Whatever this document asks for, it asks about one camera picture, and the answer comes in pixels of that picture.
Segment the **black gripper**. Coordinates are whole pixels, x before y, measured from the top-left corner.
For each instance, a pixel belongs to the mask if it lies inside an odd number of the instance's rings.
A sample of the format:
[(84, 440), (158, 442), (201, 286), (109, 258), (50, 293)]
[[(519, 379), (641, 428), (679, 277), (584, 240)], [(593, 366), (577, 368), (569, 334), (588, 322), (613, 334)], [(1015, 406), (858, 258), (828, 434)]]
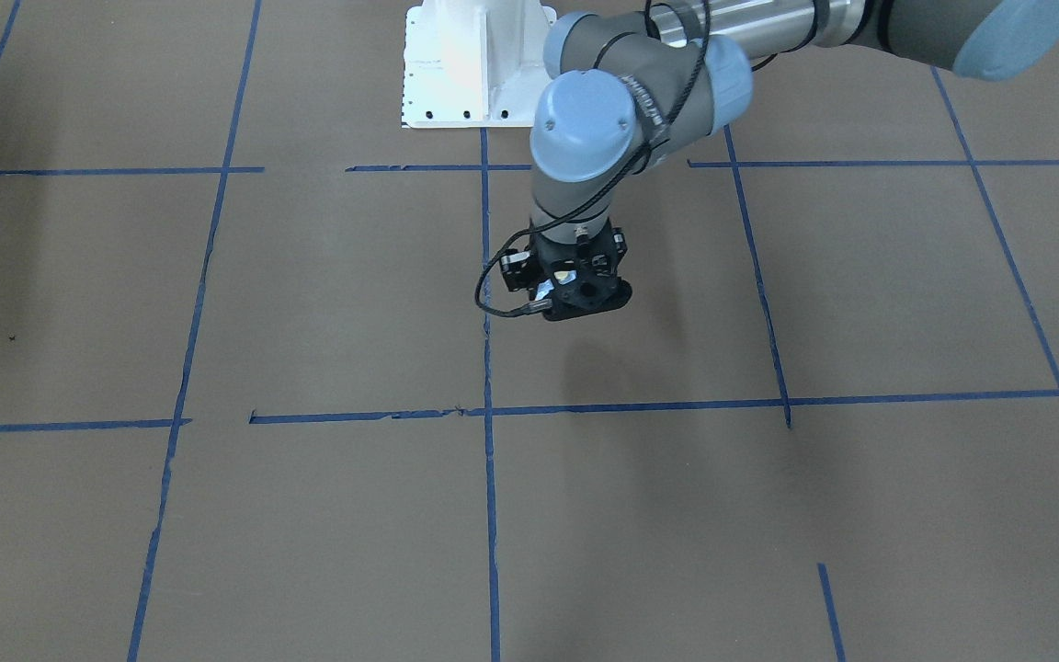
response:
[[(621, 260), (627, 253), (627, 241), (620, 227), (605, 226), (602, 230), (575, 244), (550, 240), (538, 234), (530, 239), (539, 263), (542, 280), (533, 294), (534, 301), (548, 302), (542, 317), (550, 322), (609, 314), (625, 306), (632, 297), (629, 281), (620, 276)], [(556, 284), (553, 272), (573, 265), (577, 278), (566, 285)]]

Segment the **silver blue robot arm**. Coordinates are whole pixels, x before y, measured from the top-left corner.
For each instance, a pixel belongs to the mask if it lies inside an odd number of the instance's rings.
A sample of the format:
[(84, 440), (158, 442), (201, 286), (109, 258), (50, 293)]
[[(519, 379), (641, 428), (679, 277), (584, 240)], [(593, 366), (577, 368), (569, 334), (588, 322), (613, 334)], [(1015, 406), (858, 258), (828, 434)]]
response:
[(1059, 40), (1059, 1), (647, 1), (634, 13), (559, 17), (530, 130), (532, 212), (497, 268), (527, 294), (511, 317), (608, 314), (632, 296), (612, 223), (626, 177), (744, 114), (774, 56), (857, 44), (962, 78), (1006, 80)]

